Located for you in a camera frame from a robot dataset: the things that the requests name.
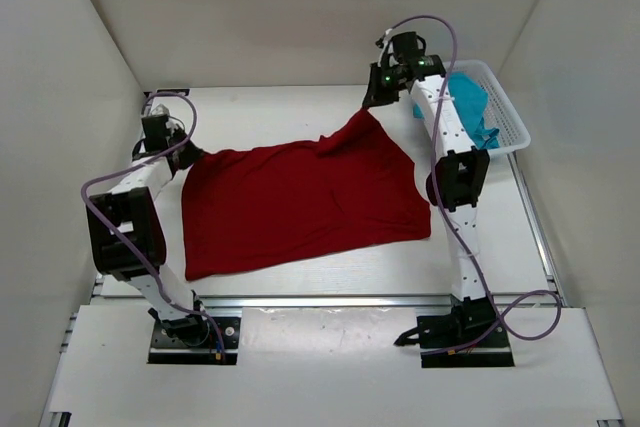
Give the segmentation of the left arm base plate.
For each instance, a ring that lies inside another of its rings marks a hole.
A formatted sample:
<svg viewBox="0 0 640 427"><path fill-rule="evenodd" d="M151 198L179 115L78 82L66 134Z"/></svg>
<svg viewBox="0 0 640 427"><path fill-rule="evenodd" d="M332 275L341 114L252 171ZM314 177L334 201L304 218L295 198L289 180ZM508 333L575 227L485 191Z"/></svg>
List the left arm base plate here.
<svg viewBox="0 0 640 427"><path fill-rule="evenodd" d="M241 333L240 316L213 318L222 336L208 320L187 317L161 322L154 309L154 319L147 362L156 365L236 365Z"/></svg>

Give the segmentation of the red t shirt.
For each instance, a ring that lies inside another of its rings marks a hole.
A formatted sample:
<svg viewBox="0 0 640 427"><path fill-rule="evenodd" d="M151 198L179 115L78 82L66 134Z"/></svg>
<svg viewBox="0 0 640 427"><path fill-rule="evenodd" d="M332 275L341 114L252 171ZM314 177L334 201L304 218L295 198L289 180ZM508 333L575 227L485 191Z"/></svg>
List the red t shirt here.
<svg viewBox="0 0 640 427"><path fill-rule="evenodd" d="M185 277L427 239L430 204L414 173L364 109L317 140L206 154L182 189Z"/></svg>

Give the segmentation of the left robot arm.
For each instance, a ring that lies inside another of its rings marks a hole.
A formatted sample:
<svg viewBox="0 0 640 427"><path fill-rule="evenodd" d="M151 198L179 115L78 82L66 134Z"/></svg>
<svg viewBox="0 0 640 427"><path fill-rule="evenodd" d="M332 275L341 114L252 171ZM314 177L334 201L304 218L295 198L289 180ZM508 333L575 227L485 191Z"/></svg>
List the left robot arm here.
<svg viewBox="0 0 640 427"><path fill-rule="evenodd" d="M97 271L135 288L165 334L188 348L213 341L197 294L166 265L167 246L154 200L179 170L204 155L164 106L142 119L144 151L121 173L86 182L91 250Z"/></svg>

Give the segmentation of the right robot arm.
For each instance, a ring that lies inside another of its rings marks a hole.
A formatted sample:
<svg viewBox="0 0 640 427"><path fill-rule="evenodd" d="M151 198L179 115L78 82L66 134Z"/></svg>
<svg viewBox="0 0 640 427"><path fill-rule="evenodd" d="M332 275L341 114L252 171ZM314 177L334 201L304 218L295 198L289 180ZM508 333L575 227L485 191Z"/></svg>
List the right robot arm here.
<svg viewBox="0 0 640 427"><path fill-rule="evenodd" d="M477 232L489 154L476 147L463 126L449 87L451 74L438 56L427 54L422 37L386 32L376 44L380 57L370 67L363 106L392 104L406 91L419 108L431 140L426 190L445 224L453 267L450 312L422 321L395 344L419 345L429 356L455 355L478 345L497 320L480 267Z"/></svg>

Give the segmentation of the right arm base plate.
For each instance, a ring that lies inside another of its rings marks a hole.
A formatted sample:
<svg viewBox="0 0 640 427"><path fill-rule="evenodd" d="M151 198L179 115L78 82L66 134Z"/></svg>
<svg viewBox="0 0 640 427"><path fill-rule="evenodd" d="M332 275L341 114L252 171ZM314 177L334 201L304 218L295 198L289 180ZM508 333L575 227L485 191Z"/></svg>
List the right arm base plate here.
<svg viewBox="0 0 640 427"><path fill-rule="evenodd" d="M418 316L421 367L445 368L509 368L515 361L507 332L496 327L480 339L487 327L473 327L458 335L453 328L438 333L435 328L443 316Z"/></svg>

